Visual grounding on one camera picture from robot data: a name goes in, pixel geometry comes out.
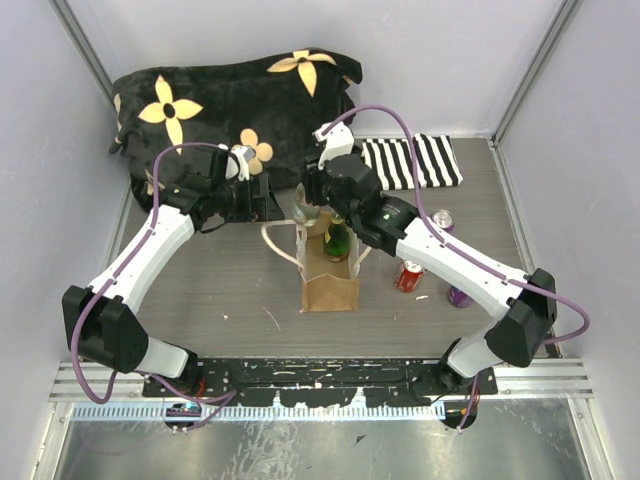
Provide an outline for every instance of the paper bag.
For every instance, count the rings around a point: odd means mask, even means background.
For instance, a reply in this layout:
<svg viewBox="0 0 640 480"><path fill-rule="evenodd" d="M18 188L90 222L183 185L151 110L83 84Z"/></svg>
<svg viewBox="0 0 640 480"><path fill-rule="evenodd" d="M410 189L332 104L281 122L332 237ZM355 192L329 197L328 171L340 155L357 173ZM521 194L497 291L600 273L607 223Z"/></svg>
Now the paper bag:
<svg viewBox="0 0 640 480"><path fill-rule="evenodd" d="M331 223L331 214L320 212L309 228L293 220L267 222L262 227L267 244L280 256L298 266L302 280L303 312L342 312L358 309L360 264L370 249L358 256L358 240L351 229L351 250L346 261L335 263L324 255L322 239ZM296 225L296 258L286 254L268 239L266 229L275 225Z"/></svg>

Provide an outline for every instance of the gray wooden floor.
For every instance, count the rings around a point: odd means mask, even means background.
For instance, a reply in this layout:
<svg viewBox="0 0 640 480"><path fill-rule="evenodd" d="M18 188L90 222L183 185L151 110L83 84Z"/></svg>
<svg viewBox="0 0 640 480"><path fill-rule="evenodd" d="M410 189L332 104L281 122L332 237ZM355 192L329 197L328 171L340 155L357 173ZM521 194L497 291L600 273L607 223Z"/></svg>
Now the gray wooden floor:
<svg viewBox="0 0 640 480"><path fill-rule="evenodd" d="M425 208L451 211L458 238L501 263L521 266L487 142L456 139L453 146L464 182L425 189ZM395 194L413 199L413 192ZM277 196L290 216L291 192ZM134 204L124 244L145 217ZM293 252L293 227L274 228L272 237ZM450 306L447 285L432 274L416 292L397 291L398 262L377 251L369 255L357 312L302 314L298 271L264 244L260 225L227 225L195 236L176 253L151 286L139 319L150 335L199 355L424 357L440 357L453 340L489 320L477 305ZM416 300L423 295L428 298Z"/></svg>

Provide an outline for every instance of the yellow flower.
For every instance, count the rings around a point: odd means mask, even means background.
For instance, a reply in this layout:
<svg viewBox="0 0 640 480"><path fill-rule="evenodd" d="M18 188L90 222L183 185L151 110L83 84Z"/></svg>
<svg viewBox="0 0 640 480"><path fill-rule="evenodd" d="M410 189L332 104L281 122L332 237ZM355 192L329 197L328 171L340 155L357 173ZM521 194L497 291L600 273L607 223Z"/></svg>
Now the yellow flower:
<svg viewBox="0 0 640 480"><path fill-rule="evenodd" d="M148 123L165 122L171 143L173 145L180 145L182 143L182 126L180 125L180 120L188 120L197 115L200 110L202 110L202 106L193 100L184 98L174 102L171 86L162 78L162 75L158 75L158 79L156 80L156 94L158 95L159 101L150 103L144 107L140 115L138 115L138 118ZM178 155L182 153L181 148L178 148L176 151Z"/></svg>
<svg viewBox="0 0 640 480"><path fill-rule="evenodd" d="M145 168L144 173L147 174L147 195L153 195L153 175ZM158 181L158 190L164 190L164 185Z"/></svg>
<svg viewBox="0 0 640 480"><path fill-rule="evenodd" d="M273 148L266 142L258 143L258 134L251 128L245 128L240 132L240 143L248 145L256 152L256 156L249 160L249 173L258 175L262 172L262 164L273 157Z"/></svg>
<svg viewBox="0 0 640 480"><path fill-rule="evenodd" d="M309 55L309 50L300 50L293 52L293 57L283 58L271 65L267 72L269 73L283 73L293 70L298 67L298 74L302 79L302 83L307 87L309 95L313 97L316 91L316 83L318 82L318 75L316 74L316 67L313 66L313 62L329 62L333 65L336 64L335 60L326 53L314 53Z"/></svg>

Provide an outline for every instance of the bottle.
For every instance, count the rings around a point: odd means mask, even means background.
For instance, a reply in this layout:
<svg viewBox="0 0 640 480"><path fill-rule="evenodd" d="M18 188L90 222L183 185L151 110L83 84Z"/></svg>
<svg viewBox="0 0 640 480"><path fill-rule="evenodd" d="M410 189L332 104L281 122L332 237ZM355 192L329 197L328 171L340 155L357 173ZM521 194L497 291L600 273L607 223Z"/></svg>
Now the bottle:
<svg viewBox="0 0 640 480"><path fill-rule="evenodd" d="M349 257L351 235L342 217L331 215L331 224L324 232L324 255L331 262L342 262Z"/></svg>

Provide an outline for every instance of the black and white striped fabric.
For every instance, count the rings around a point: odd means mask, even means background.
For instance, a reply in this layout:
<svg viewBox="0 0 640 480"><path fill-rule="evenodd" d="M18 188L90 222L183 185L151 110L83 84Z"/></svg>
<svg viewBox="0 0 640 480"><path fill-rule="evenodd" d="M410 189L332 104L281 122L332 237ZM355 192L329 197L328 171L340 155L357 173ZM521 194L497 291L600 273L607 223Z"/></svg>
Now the black and white striped fabric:
<svg viewBox="0 0 640 480"><path fill-rule="evenodd" d="M420 187L455 187L462 182L449 137L417 134L413 141L418 154ZM383 190L414 188L411 156L405 139L366 138L362 143L362 157L380 177Z"/></svg>

